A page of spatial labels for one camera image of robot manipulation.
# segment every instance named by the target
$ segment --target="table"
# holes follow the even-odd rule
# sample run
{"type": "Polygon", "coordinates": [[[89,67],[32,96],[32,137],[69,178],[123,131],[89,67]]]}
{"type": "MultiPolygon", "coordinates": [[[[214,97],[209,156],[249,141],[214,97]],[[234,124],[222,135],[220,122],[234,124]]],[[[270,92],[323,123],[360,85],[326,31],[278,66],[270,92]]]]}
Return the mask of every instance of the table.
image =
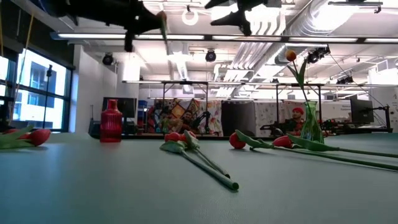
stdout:
{"type": "MultiPolygon", "coordinates": [[[[398,154],[395,139],[380,133],[326,142],[398,154]]],[[[232,192],[186,159],[160,151],[161,144],[100,144],[85,134],[53,134],[37,150],[2,151],[0,223],[398,222],[396,172],[202,141],[202,150],[240,184],[232,192]]]]}

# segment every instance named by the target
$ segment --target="red glass vase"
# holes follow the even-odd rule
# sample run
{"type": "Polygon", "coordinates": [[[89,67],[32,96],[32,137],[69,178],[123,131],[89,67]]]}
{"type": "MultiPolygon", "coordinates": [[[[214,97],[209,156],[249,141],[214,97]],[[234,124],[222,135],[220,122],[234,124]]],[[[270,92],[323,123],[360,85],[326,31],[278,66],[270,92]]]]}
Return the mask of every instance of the red glass vase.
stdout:
{"type": "Polygon", "coordinates": [[[122,140],[122,113],[117,100],[108,100],[108,109],[101,113],[101,142],[120,142],[122,140]]]}

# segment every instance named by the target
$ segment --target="man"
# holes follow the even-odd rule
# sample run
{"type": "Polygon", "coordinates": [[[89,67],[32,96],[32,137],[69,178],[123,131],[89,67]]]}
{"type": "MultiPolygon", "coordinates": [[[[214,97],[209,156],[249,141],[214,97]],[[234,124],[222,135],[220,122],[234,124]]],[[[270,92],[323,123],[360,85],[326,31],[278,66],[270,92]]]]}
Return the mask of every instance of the man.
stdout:
{"type": "Polygon", "coordinates": [[[191,131],[192,121],[193,121],[192,112],[190,110],[186,110],[182,118],[183,124],[180,132],[183,133],[185,130],[191,131]]]}
{"type": "Polygon", "coordinates": [[[293,109],[292,119],[287,119],[285,121],[287,134],[299,136],[301,135],[301,129],[303,128],[304,120],[302,116],[304,115],[304,110],[297,107],[293,109]]]}

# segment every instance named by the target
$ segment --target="computer screen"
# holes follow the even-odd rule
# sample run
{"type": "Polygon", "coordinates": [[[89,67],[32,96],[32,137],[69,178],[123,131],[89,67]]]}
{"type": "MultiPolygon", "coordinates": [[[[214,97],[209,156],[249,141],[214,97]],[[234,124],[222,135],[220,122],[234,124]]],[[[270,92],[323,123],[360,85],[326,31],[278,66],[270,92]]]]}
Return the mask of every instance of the computer screen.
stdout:
{"type": "Polygon", "coordinates": [[[373,104],[369,100],[350,99],[351,119],[353,123],[372,123],[374,122],[373,104]]]}
{"type": "Polygon", "coordinates": [[[118,101],[118,110],[122,112],[125,118],[135,118],[137,108],[137,98],[118,98],[118,97],[104,97],[102,104],[102,111],[108,107],[108,100],[118,101]]]}

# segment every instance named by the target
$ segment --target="green glass vase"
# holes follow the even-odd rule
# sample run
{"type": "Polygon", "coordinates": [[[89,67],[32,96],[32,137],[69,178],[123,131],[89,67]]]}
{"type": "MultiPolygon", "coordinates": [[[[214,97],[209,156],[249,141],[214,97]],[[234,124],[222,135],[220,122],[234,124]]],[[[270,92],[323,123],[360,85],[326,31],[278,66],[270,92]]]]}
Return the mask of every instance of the green glass vase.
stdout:
{"type": "Polygon", "coordinates": [[[318,124],[316,116],[317,102],[306,102],[305,103],[305,122],[301,129],[301,138],[316,141],[319,143],[325,143],[323,140],[323,134],[321,127],[318,124]]]}

